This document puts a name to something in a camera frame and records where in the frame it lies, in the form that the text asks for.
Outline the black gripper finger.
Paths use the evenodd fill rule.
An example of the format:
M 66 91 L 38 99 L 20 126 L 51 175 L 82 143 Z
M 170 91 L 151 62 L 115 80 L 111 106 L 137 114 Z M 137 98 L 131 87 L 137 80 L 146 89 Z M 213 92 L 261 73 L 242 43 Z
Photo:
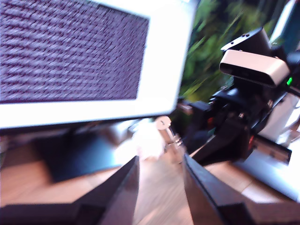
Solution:
M 210 148 L 219 149 L 225 145 L 225 110 L 214 104 L 198 101 L 189 104 L 192 119 L 183 136 L 187 151 L 196 151 L 211 139 Z
M 130 225 L 139 191 L 139 157 L 72 203 L 11 204 L 0 209 L 2 225 Z
M 184 188 L 195 225 L 298 225 L 296 202 L 256 203 L 225 184 L 188 154 Z
M 246 159 L 251 127 L 237 115 L 201 116 L 189 125 L 189 152 L 201 165 Z

